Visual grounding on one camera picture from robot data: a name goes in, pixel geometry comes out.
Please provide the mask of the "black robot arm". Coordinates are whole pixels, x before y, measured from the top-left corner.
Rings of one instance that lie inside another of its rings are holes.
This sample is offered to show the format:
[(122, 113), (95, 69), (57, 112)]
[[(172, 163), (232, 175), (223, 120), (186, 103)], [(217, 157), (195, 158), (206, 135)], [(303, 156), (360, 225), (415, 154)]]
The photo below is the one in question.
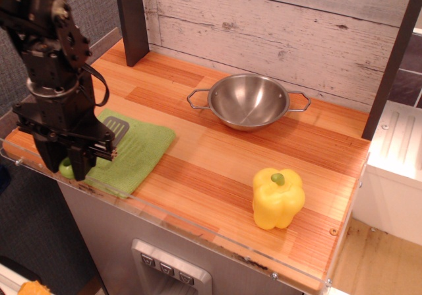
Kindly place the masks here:
[(51, 172), (68, 162), (74, 179), (82, 181), (97, 158), (116, 155), (114, 132), (94, 113), (92, 81), (100, 74), (86, 62), (88, 38), (67, 0), (1, 0), (1, 27), (26, 67), (34, 97), (13, 107), (19, 129), (33, 136)]

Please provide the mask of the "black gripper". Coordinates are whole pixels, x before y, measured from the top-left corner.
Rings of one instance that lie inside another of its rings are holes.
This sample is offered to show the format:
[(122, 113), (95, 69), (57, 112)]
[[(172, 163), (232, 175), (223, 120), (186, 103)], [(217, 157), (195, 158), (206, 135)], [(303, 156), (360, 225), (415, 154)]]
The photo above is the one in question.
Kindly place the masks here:
[(98, 107), (92, 79), (77, 79), (74, 85), (44, 88), (30, 84), (33, 102), (13, 106), (18, 127), (30, 134), (45, 166), (53, 173), (69, 157), (76, 181), (85, 179), (97, 157), (113, 160), (114, 133), (94, 114)]

